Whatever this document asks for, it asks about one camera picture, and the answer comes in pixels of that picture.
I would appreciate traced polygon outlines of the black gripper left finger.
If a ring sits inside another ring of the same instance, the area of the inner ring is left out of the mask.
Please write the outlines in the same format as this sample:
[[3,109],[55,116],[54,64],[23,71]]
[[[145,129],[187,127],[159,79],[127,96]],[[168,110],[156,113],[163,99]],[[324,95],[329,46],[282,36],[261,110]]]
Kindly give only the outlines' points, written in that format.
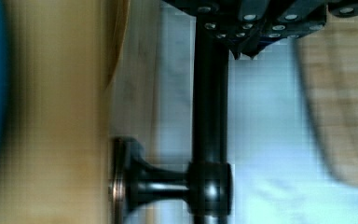
[[235,59],[242,54],[254,57],[261,51],[263,24],[259,21],[239,21],[229,15],[199,15],[197,22],[208,36],[227,47]]

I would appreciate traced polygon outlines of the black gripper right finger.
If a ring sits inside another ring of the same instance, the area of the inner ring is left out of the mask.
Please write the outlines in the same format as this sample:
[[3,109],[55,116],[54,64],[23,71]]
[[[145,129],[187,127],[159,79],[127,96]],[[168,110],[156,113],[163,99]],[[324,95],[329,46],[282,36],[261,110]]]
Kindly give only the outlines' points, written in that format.
[[283,38],[301,38],[324,28],[326,4],[241,4],[241,53],[254,57]]

